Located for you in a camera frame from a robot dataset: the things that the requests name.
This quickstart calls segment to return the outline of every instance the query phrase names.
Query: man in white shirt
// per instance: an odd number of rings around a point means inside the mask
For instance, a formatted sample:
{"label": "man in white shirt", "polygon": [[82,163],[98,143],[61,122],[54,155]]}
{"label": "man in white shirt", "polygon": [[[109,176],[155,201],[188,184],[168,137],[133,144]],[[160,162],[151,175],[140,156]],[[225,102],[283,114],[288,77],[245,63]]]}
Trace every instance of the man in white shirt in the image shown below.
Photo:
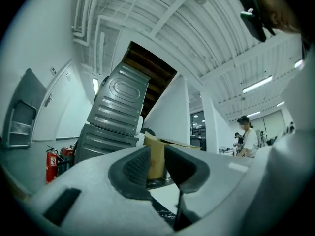
{"label": "man in white shirt", "polygon": [[237,120],[241,129],[245,131],[244,147],[237,156],[246,156],[254,158],[258,150],[258,137],[256,131],[251,128],[250,119],[247,116],[242,116]]}

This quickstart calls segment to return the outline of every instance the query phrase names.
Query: cap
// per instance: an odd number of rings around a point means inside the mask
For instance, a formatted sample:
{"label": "cap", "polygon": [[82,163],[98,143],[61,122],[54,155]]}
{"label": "cap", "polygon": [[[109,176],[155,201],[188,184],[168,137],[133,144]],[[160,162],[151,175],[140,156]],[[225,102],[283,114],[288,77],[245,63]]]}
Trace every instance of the cap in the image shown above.
{"label": "cap", "polygon": [[244,125],[245,123],[249,123],[250,119],[247,116],[242,116],[241,118],[237,119],[237,122],[240,125]]}
{"label": "cap", "polygon": [[244,21],[250,34],[261,42],[266,41],[266,34],[263,27],[272,34],[276,35],[272,27],[263,21],[261,8],[258,0],[239,0],[244,8],[241,18]]}

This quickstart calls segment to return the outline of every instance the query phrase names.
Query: cardboard box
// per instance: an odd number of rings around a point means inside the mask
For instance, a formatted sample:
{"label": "cardboard box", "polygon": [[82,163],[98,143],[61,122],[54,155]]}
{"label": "cardboard box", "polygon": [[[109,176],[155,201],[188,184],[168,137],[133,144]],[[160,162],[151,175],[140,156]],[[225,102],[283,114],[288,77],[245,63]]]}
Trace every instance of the cardboard box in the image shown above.
{"label": "cardboard box", "polygon": [[200,147],[183,144],[169,139],[159,139],[156,136],[150,135],[148,132],[144,136],[144,145],[149,145],[151,148],[151,167],[147,179],[163,177],[164,173],[164,148],[169,144],[179,145],[189,149],[200,150]]}

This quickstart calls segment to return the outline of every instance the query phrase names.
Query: gray floor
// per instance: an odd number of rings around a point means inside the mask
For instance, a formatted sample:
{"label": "gray floor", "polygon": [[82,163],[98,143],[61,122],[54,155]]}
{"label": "gray floor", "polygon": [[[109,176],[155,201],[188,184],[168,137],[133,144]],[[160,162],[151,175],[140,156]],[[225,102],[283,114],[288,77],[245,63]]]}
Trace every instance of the gray floor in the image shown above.
{"label": "gray floor", "polygon": [[64,146],[73,145],[76,140],[33,142],[29,149],[0,148],[0,163],[28,192],[35,194],[46,185],[47,145],[60,151]]}

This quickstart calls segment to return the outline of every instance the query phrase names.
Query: floor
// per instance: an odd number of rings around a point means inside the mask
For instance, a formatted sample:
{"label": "floor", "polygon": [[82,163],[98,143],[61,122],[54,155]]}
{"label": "floor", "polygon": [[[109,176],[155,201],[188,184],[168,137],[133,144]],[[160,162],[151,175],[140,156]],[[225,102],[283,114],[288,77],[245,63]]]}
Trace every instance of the floor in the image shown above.
{"label": "floor", "polygon": [[32,195],[46,185],[47,145],[60,151],[62,147],[73,145],[76,140],[33,142],[29,149],[0,148],[0,163]]}
{"label": "floor", "polygon": [[177,213],[179,189],[176,184],[149,190],[151,196],[171,213]]}

